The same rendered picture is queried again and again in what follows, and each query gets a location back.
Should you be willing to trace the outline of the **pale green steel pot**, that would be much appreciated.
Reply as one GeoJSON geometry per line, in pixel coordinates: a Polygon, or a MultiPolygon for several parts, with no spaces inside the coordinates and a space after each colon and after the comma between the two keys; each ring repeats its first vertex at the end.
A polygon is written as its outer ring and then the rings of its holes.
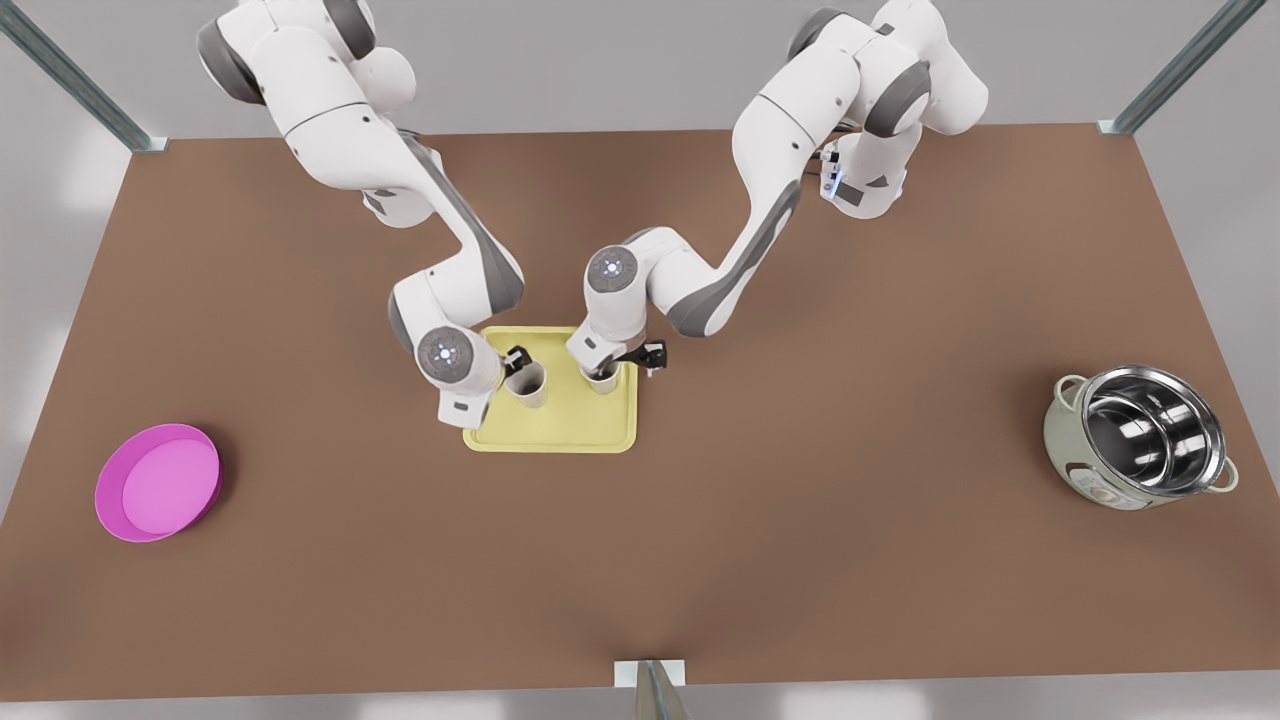
{"type": "Polygon", "coordinates": [[[1044,450],[1079,496],[1119,511],[1233,492],[1222,423],[1181,378],[1146,365],[1053,383],[1044,450]]]}

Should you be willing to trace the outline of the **pink round plate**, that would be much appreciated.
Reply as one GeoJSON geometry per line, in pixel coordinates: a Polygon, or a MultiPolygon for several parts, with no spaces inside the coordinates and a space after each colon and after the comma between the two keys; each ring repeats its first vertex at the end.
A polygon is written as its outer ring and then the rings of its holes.
{"type": "Polygon", "coordinates": [[[201,429],[150,427],[102,465],[93,493],[101,527],[120,541],[148,543],[198,521],[221,491],[221,459],[201,429]]]}

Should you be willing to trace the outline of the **yellow rectangular tray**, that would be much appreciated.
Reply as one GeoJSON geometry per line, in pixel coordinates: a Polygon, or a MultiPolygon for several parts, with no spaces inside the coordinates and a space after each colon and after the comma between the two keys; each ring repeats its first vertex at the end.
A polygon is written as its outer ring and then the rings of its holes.
{"type": "Polygon", "coordinates": [[[637,369],[625,363],[614,388],[598,393],[570,356],[571,325],[490,325],[480,334],[498,350],[525,347],[547,372],[545,402],[524,405],[499,389],[483,425],[463,429],[463,442],[479,452],[622,454],[637,434],[637,369]]]}

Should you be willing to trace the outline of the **silver frame post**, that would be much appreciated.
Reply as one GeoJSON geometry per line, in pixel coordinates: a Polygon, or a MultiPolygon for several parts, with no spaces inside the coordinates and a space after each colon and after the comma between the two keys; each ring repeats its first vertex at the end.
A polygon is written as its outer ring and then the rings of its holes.
{"type": "Polygon", "coordinates": [[[1133,136],[1267,3],[1226,0],[1115,118],[1096,123],[1097,131],[1133,136]]]}
{"type": "Polygon", "coordinates": [[[614,661],[614,688],[635,689],[635,720],[690,720],[677,689],[686,685],[682,659],[614,661]]]}
{"type": "Polygon", "coordinates": [[[0,33],[131,152],[166,151],[168,137],[151,136],[138,126],[14,0],[0,0],[0,33]]]}

